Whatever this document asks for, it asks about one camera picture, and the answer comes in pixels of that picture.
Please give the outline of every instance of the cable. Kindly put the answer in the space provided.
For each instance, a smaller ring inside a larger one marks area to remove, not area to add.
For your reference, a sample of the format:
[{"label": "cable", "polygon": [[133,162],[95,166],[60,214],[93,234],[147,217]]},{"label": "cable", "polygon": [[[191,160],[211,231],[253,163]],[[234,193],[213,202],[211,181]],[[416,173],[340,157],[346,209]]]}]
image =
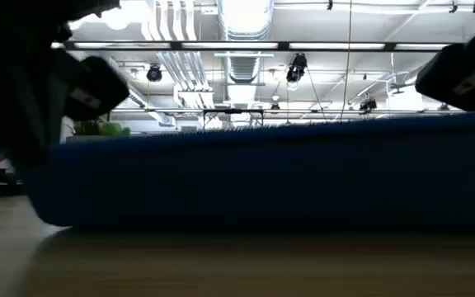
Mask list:
[{"label": "cable", "polygon": [[318,105],[320,106],[320,111],[322,111],[323,119],[327,121],[326,114],[323,113],[322,103],[320,102],[320,99],[318,98],[317,89],[314,87],[313,77],[311,76],[311,70],[309,70],[309,66],[307,66],[307,72],[309,73],[309,79],[311,80],[311,87],[313,87],[314,96],[315,98],[317,98]]},{"label": "cable", "polygon": [[289,121],[289,81],[287,81],[287,124],[290,124]]},{"label": "cable", "polygon": [[353,0],[350,0],[350,30],[348,35],[348,47],[347,47],[347,65],[346,65],[346,83],[344,84],[344,103],[342,104],[342,111],[340,113],[340,122],[342,122],[342,117],[344,116],[344,110],[346,108],[346,99],[347,99],[347,78],[349,77],[350,72],[350,57],[351,57],[351,29],[353,27]]},{"label": "cable", "polygon": [[[287,69],[289,69],[289,65],[290,65],[290,63],[292,62],[292,60],[294,59],[294,56],[295,56],[295,55],[296,55],[296,54],[293,54],[293,56],[291,57],[291,60],[287,63],[287,66],[285,66],[284,73],[287,73]],[[272,93],[272,96],[274,96],[274,95],[278,92],[278,89],[280,88],[281,81],[282,81],[282,79],[280,79],[280,80],[278,81],[278,85],[276,86],[276,89],[275,89],[274,92]]]}]

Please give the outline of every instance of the ceiling pipe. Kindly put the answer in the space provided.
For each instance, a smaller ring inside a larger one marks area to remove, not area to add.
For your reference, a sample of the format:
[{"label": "ceiling pipe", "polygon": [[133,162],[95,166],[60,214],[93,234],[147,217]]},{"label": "ceiling pipe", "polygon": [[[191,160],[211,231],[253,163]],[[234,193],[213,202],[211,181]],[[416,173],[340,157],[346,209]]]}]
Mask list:
[{"label": "ceiling pipe", "polygon": [[[155,2],[153,0],[146,1],[145,7],[146,20],[141,24],[141,32],[146,40],[162,40],[161,35],[157,28],[157,12],[155,10]],[[182,82],[178,75],[178,69],[172,61],[172,57],[168,52],[157,52],[157,57],[164,65],[173,81],[180,88],[179,91],[186,90],[188,86],[185,82]]]},{"label": "ceiling pipe", "polygon": [[[181,7],[181,0],[172,0],[173,4],[173,34],[177,38],[177,40],[183,41],[185,39],[185,36],[182,34],[182,20],[181,20],[181,12],[182,12],[182,7]],[[187,82],[192,82],[192,80],[195,82],[195,85],[192,84],[192,90],[201,90],[203,87],[201,86],[201,82],[199,79],[199,75],[197,73],[197,68],[195,67],[193,60],[190,56],[190,52],[182,52],[177,54],[177,57],[179,57],[179,61],[182,61],[181,56],[185,58],[186,62],[190,66],[191,72],[193,74],[193,78],[190,76],[190,72],[186,69],[186,66],[184,66],[183,63],[181,65],[183,66],[182,68],[186,70],[185,72],[185,77]]]},{"label": "ceiling pipe", "polygon": [[[195,35],[194,1],[186,0],[185,9],[186,9],[186,34],[188,36],[188,40],[196,41],[197,36]],[[204,90],[209,90],[210,86],[208,84],[208,79],[206,78],[205,66],[203,65],[203,60],[201,59],[200,52],[190,53],[190,56],[191,56],[191,59],[192,59],[191,62],[193,63],[194,68],[197,69],[197,76],[199,77],[200,84],[202,85]]]},{"label": "ceiling pipe", "polygon": [[[168,5],[167,0],[159,0],[161,3],[161,23],[160,23],[160,31],[164,40],[173,40],[172,35],[170,34],[170,29],[168,28]],[[181,57],[177,52],[171,52],[172,57],[172,67],[177,69],[177,77],[181,80],[182,83],[186,85],[187,89],[194,90],[194,83],[191,81],[188,70],[186,66],[181,61]]]},{"label": "ceiling pipe", "polygon": [[[274,0],[218,0],[219,28],[225,40],[266,40],[270,34]],[[231,101],[249,102],[256,95],[256,87],[239,86],[252,83],[258,78],[262,58],[225,59],[229,80],[236,85],[228,86]]]}]

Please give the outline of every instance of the white ceiling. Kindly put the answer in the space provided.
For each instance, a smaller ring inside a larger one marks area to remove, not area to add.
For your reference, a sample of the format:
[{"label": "white ceiling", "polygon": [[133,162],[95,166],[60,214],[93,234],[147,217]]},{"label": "white ceiling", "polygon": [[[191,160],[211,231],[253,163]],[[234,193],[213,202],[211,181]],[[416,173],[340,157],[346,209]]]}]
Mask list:
[{"label": "white ceiling", "polygon": [[[276,4],[310,2],[297,0],[275,0]],[[366,5],[373,9],[417,9],[422,0],[354,0],[354,4]],[[433,0],[431,8],[438,6],[443,9],[450,9],[448,0]],[[340,7],[342,3],[349,1],[335,0],[335,5]],[[473,0],[458,1],[462,7],[473,4]],[[122,2],[124,7],[133,5]],[[196,6],[213,6],[215,0],[198,0]],[[457,12],[455,14],[430,13],[414,16],[401,30],[394,35],[390,35],[411,15],[387,15],[376,13],[353,13],[351,39],[353,41],[374,41],[374,42],[438,42],[451,43],[463,42],[473,36],[475,32],[475,14],[472,12]],[[348,41],[350,28],[350,13],[345,10],[333,8],[332,11],[318,9],[275,9],[271,40],[290,41]],[[219,40],[218,17],[216,15],[204,15],[201,12],[195,13],[195,28],[201,40]],[[143,40],[140,33],[140,23],[134,22],[122,31],[114,31],[107,25],[100,22],[89,22],[83,24],[74,31],[75,40]],[[159,63],[154,52],[101,52],[102,55],[110,56],[120,66],[124,62],[129,62],[126,69],[137,68],[136,66],[148,67],[150,63]],[[344,84],[335,87],[334,83],[340,82],[341,74],[330,74],[324,72],[346,71],[347,53],[308,53],[308,67],[311,71],[314,87],[321,101],[339,102],[344,100]],[[259,101],[270,101],[271,96],[277,89],[277,94],[281,101],[287,100],[287,89],[283,80],[284,70],[287,63],[292,59],[292,53],[274,53],[274,58],[264,61],[261,82],[264,87],[258,87],[256,99]],[[361,90],[368,87],[372,79],[382,77],[386,72],[395,73],[412,71],[413,69],[426,63],[433,57],[433,54],[405,54],[397,53],[393,56],[394,68],[392,67],[392,55],[383,53],[352,53],[350,54],[350,71],[369,72],[367,80],[363,80],[362,75],[350,75],[347,83],[346,98],[354,97]],[[225,87],[222,73],[223,65],[221,59],[216,59],[213,52],[203,52],[202,59],[207,73],[209,84],[214,89],[214,101],[221,102],[224,99]],[[273,77],[268,70],[275,69],[276,75]],[[148,82],[145,72],[138,74],[139,79],[134,79],[134,85],[144,94],[149,95],[149,100],[156,107],[173,106],[171,94],[173,93],[173,81],[164,73],[161,82]],[[309,75],[306,74],[295,92],[289,92],[291,102],[301,103],[302,108],[309,108],[316,103]]]}]

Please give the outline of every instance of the ceiling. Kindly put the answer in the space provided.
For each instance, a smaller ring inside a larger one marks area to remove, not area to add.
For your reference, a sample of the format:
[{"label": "ceiling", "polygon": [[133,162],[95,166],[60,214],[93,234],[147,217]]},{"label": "ceiling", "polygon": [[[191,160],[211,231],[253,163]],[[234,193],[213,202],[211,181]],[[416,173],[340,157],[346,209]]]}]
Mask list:
[{"label": "ceiling", "polygon": [[[275,0],[270,40],[275,41],[371,41],[371,42],[437,42],[452,43],[469,40],[475,32],[475,14],[470,12],[473,0],[457,1],[459,10],[450,14],[451,0],[432,0],[424,11],[440,10],[440,13],[388,14],[390,11],[416,10],[426,0],[354,0],[353,5],[370,11],[349,12],[349,1],[335,0],[332,11],[324,6],[305,7],[301,3],[326,3],[327,1]],[[218,16],[206,14],[205,10],[216,5],[215,0],[194,2],[195,31],[200,40],[220,40]],[[141,34],[141,12],[137,8],[145,1],[122,1],[123,13],[130,21],[123,30],[112,30],[103,21],[83,23],[74,31],[75,40],[144,40]],[[146,71],[150,63],[160,63],[155,52],[100,52],[113,58],[121,68],[133,74],[132,83],[148,96],[148,102],[155,107],[175,107],[172,100],[174,82],[166,71],[161,82],[149,82]],[[256,101],[271,104],[272,96],[289,102],[290,108],[308,109],[317,104],[340,107],[344,100],[356,97],[362,90],[387,73],[406,73],[428,62],[434,54],[428,53],[306,53],[308,69],[296,91],[287,91],[284,80],[287,64],[294,53],[275,52],[273,58],[265,58],[261,68],[260,84],[256,90]],[[214,52],[201,52],[209,85],[214,89],[214,102],[227,100],[225,75],[222,59]],[[347,85],[342,82],[344,72],[349,69]],[[384,83],[370,91],[378,101],[385,101]]]}]

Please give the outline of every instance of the fluorescent light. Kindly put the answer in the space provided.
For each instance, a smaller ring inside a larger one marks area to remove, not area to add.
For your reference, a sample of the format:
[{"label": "fluorescent light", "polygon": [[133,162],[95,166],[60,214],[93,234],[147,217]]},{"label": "fluorescent light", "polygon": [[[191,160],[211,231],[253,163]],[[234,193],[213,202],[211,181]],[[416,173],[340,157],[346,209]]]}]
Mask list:
[{"label": "fluorescent light", "polygon": [[272,50],[277,49],[275,42],[186,42],[182,44],[183,49],[254,49],[254,50]]},{"label": "fluorescent light", "polygon": [[238,57],[238,58],[274,58],[274,54],[260,53],[215,53],[216,58]]},{"label": "fluorescent light", "polygon": [[122,50],[122,49],[152,49],[152,50],[167,50],[171,46],[168,42],[74,42],[74,46],[79,49],[94,50]]},{"label": "fluorescent light", "polygon": [[167,113],[203,113],[202,109],[191,108],[147,108],[146,112],[167,112]]},{"label": "fluorescent light", "polygon": [[292,50],[382,50],[385,44],[370,43],[290,43]]},{"label": "fluorescent light", "polygon": [[396,50],[442,50],[450,44],[398,44]]},{"label": "fluorescent light", "polygon": [[145,112],[142,108],[116,108],[111,112],[114,113],[131,113],[131,112]]}]

